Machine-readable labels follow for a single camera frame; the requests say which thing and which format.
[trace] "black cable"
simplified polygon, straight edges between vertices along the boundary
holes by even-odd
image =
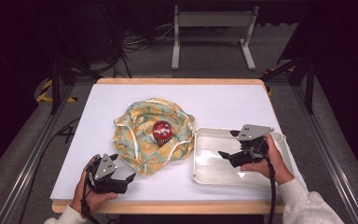
[[[169,39],[168,37],[164,37],[164,36],[167,35],[168,33],[170,33],[171,31],[173,31],[173,27],[170,27],[170,29],[168,29],[166,32],[164,32],[163,35],[160,35],[159,37],[155,37],[155,39],[152,41],[147,40],[147,39],[139,39],[139,38],[137,40],[126,41],[123,43],[122,48],[127,49],[127,50],[125,50],[126,53],[133,53],[136,51],[145,51],[145,50],[149,49],[150,47],[152,47],[156,44],[162,43],[165,40]],[[134,45],[137,44],[137,46],[135,48],[128,47],[128,45],[132,45],[132,44],[134,44]]]
[[[123,39],[126,37],[123,32],[123,22],[120,18],[121,12],[119,8],[105,4],[101,5],[103,16],[106,20],[106,26],[108,27],[108,33],[110,35],[111,44],[113,48],[115,49],[115,60],[116,63],[113,66],[113,77],[116,77],[116,74],[120,74],[121,72],[118,70],[117,67],[117,61],[121,60],[127,71],[128,77],[132,77],[131,70],[127,65],[127,56],[125,54],[125,51],[123,49]]]
[[[24,202],[24,206],[22,207],[21,209],[21,215],[20,215],[20,220],[19,220],[19,223],[21,224],[22,223],[22,220],[24,218],[24,215],[25,215],[25,210],[27,208],[27,204],[28,204],[28,201],[31,197],[31,192],[32,192],[32,189],[34,187],[34,180],[35,180],[35,177],[36,177],[36,174],[37,174],[37,170],[39,169],[39,165],[40,165],[40,162],[42,161],[43,159],[43,156],[45,155],[45,152],[46,150],[48,149],[48,146],[50,145],[50,143],[54,140],[54,138],[62,133],[64,130],[66,130],[71,124],[75,123],[76,121],[80,120],[80,118],[77,118],[77,119],[74,119],[72,120],[71,122],[69,122],[68,124],[66,124],[63,128],[61,128],[59,131],[57,131],[51,138],[50,140],[48,141],[48,143],[46,144],[45,148],[43,149],[43,152],[42,154],[40,155],[40,158],[36,164],[36,167],[34,169],[34,173],[32,175],[32,178],[31,178],[31,183],[30,183],[30,188],[28,189],[28,192],[27,192],[27,196],[25,198],[25,202]]]
[[[86,171],[86,179],[84,180],[84,185],[83,185],[83,194],[82,194],[82,199],[80,200],[81,202],[81,213],[86,216],[92,223],[94,224],[100,224],[98,222],[97,219],[95,219],[95,217],[93,217],[91,215],[91,211],[90,211],[90,207],[87,204],[87,196],[90,194],[91,190],[86,194],[86,188],[87,188],[87,178],[90,175],[90,170],[91,170],[91,165],[89,165],[87,167],[87,171]]]
[[[118,224],[118,221],[115,218],[110,218],[107,214],[106,214],[106,218],[108,219],[107,224],[111,224],[111,223]]]
[[[110,68],[112,68],[115,65],[116,62],[117,61],[112,61],[111,63],[109,63],[108,65],[106,65],[104,67],[93,69],[91,71],[94,72],[94,73],[97,73],[97,74],[101,74],[103,72],[108,71]],[[87,74],[85,74],[85,73],[83,73],[81,71],[73,71],[73,72],[75,73],[76,76],[79,76],[79,77],[87,76]]]
[[[275,214],[275,201],[276,201],[276,186],[275,186],[275,170],[274,166],[272,165],[269,154],[264,154],[261,151],[257,149],[253,149],[253,151],[257,152],[258,154],[262,155],[263,158],[266,160],[268,169],[269,169],[269,181],[271,184],[271,208],[269,210],[269,218],[268,223],[272,224],[274,220],[274,214]]]

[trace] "dark background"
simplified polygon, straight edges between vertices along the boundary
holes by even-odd
[[[154,36],[154,27],[173,19],[173,7],[168,6],[119,9],[125,24],[149,39]],[[51,63],[51,54],[39,38],[39,23],[30,19],[29,10],[15,1],[0,3],[0,157],[37,107],[34,91],[48,76]],[[257,25],[299,22],[304,10],[302,6],[261,7]],[[77,31],[75,37],[70,36],[75,50],[68,55],[73,59],[87,66],[114,56],[111,37],[102,35],[108,28],[100,6],[76,5],[52,11],[66,35]],[[282,58],[295,59],[307,53],[307,48],[315,49],[316,76],[358,160],[358,1],[336,1],[320,12],[315,22],[298,29]],[[62,35],[51,30],[59,49],[68,52]]]

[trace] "white container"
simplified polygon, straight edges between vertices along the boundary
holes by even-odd
[[[289,171],[294,174],[289,157],[286,137],[280,133],[271,133],[277,149]],[[241,151],[241,143],[233,137],[230,130],[198,128],[196,130],[193,180],[201,185],[226,186],[270,186],[267,178],[257,172],[242,172],[240,167],[232,167],[218,151],[233,154]]]

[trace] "yellow cloth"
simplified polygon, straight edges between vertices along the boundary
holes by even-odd
[[[153,137],[153,125],[160,120],[172,129],[172,139],[162,147]],[[184,159],[194,149],[194,121],[179,105],[163,99],[135,102],[115,119],[113,142],[119,157],[139,174],[153,175],[168,161]]]

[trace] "sleeve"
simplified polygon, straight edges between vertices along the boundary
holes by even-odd
[[[86,223],[86,221],[86,218],[83,218],[80,213],[68,205],[62,212],[59,219],[51,217],[45,221],[45,224],[82,224]]]
[[[285,207],[283,223],[344,223],[318,192],[308,192],[297,178],[278,186]]]

